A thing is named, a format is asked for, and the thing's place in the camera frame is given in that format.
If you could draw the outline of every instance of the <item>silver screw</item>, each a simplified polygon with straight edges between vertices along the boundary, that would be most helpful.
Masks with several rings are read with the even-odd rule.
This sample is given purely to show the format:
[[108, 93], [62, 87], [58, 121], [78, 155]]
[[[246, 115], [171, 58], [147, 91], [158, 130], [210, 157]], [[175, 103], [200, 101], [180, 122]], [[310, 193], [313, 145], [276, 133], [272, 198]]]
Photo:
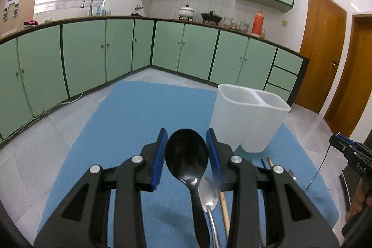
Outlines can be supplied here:
[[92, 165], [90, 168], [89, 168], [89, 171], [93, 174], [96, 174], [97, 172], [99, 172], [101, 170], [101, 168], [99, 167], [99, 165]]
[[275, 165], [273, 168], [274, 172], [277, 174], [282, 174], [284, 172], [284, 168], [280, 165]]
[[133, 163], [141, 163], [143, 161], [143, 157], [141, 155], [135, 155], [132, 157]]
[[231, 157], [231, 162], [232, 163], [239, 164], [241, 161], [243, 161], [243, 159], [241, 158], [241, 156], [232, 156]]

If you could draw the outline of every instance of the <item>kitchen faucet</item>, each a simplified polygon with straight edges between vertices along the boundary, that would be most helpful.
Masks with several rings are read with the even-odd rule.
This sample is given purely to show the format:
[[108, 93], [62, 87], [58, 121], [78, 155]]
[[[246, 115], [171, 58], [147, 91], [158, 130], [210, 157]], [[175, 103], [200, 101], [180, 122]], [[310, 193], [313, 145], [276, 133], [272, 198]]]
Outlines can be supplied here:
[[[83, 1], [83, 4], [80, 6], [80, 8], [84, 8], [85, 0]], [[89, 13], [88, 16], [92, 16], [92, 5], [93, 5], [93, 0], [90, 0], [90, 7], [89, 7]]]

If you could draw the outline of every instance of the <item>white plastic container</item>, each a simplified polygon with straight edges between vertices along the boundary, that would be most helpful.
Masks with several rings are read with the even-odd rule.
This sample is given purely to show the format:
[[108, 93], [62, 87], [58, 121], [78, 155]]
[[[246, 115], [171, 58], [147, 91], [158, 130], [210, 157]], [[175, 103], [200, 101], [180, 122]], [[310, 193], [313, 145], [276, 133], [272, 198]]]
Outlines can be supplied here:
[[250, 88], [220, 84], [209, 125], [217, 140], [235, 151], [252, 127], [261, 103]]
[[250, 124], [240, 145], [246, 152], [262, 152], [282, 125], [291, 107], [273, 93], [250, 90], [255, 92], [262, 102], [256, 121]]

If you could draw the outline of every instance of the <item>blue mat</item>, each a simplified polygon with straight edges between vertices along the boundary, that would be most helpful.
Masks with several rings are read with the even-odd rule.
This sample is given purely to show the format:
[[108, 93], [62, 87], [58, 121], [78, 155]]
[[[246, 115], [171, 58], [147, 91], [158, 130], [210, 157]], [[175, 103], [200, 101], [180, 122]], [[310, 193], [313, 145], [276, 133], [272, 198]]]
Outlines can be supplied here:
[[[144, 145], [154, 142], [162, 127], [168, 131], [168, 136], [178, 129], [191, 128], [205, 139], [215, 99], [215, 91], [144, 82], [118, 82], [67, 155], [51, 189], [39, 230], [92, 164], [100, 164], [103, 168], [119, 166], [132, 155], [140, 153]], [[284, 124], [264, 152], [246, 153], [239, 148], [236, 154], [251, 159], [259, 167], [262, 167], [260, 159], [269, 156], [274, 163], [286, 169], [292, 168], [302, 188], [317, 171]], [[212, 177], [210, 166], [205, 175]], [[338, 220], [338, 211], [320, 175], [307, 194], [333, 227]], [[171, 175], [165, 163], [157, 190], [142, 192], [141, 197], [148, 248], [173, 247], [174, 243], [179, 248], [198, 248], [189, 191]], [[226, 192], [229, 214], [232, 197], [232, 192]], [[112, 211], [111, 207], [108, 228], [110, 247], [113, 242]], [[225, 247], [226, 237], [219, 205], [213, 215], [222, 247]]]

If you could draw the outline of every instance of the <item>orange thermos bottle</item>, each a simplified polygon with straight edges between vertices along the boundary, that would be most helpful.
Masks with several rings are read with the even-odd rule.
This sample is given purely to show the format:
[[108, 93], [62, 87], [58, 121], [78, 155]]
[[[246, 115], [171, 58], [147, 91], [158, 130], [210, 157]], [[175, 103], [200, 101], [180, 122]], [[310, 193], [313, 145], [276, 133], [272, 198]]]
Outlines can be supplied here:
[[251, 35], [260, 37], [262, 25], [263, 25], [262, 11], [258, 11], [258, 13], [254, 16]]

